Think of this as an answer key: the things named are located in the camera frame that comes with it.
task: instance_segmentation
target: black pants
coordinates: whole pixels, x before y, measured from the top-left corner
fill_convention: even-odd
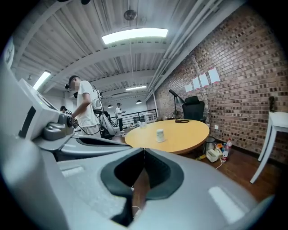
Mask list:
[[[118,118],[118,120],[119,120],[119,128],[120,128],[120,131],[122,131],[122,129],[123,129],[122,118]]]

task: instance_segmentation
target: trash can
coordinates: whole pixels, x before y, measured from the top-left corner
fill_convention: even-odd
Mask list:
[[[206,152],[209,150],[209,149],[214,149],[214,143],[215,143],[215,138],[209,136],[207,137],[205,143],[204,143],[204,149],[203,149],[203,154],[206,154]]]

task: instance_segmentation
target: person wearing black cap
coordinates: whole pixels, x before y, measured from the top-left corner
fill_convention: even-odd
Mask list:
[[[101,137],[99,132],[99,120],[93,112],[91,101],[97,96],[88,81],[81,80],[73,75],[69,79],[68,87],[78,92],[77,108],[72,117],[78,120],[82,135],[93,135]]]
[[[61,111],[62,113],[65,113],[67,110],[68,110],[68,109],[66,109],[65,106],[61,106],[61,108],[60,108],[60,111]]]
[[[123,120],[122,120],[122,113],[125,113],[125,111],[121,111],[120,108],[121,104],[117,103],[117,107],[116,107],[116,114],[118,116],[118,121],[119,121],[119,128],[120,128],[120,132],[123,129]]]

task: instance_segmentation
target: rectangular light fixture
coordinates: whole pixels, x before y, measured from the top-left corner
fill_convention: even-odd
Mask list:
[[[163,37],[167,36],[167,29],[158,28],[139,28],[126,31],[119,31],[116,33],[108,34],[102,37],[105,44],[109,44],[116,41],[121,41],[131,38],[144,38],[144,37]]]
[[[146,88],[146,85],[144,85],[144,86],[132,87],[132,88],[127,88],[126,91],[135,90],[135,89],[140,89],[140,88]]]
[[[45,71],[41,77],[37,80],[37,82],[35,83],[35,85],[33,86],[33,89],[37,90],[41,85],[42,83],[47,79],[47,77],[50,76],[51,73]]]

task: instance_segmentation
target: paper on wall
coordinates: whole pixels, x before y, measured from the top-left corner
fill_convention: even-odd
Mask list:
[[[211,79],[211,83],[217,83],[220,81],[217,69],[215,67],[208,70],[208,73]]]
[[[193,90],[193,86],[192,86],[191,83],[185,86],[186,93],[189,92],[189,91],[192,91],[192,90]]]
[[[202,87],[209,85],[209,82],[205,73],[201,74],[199,76],[199,79],[200,79]]]
[[[194,89],[200,89],[201,88],[198,77],[192,79],[192,81],[193,81]]]

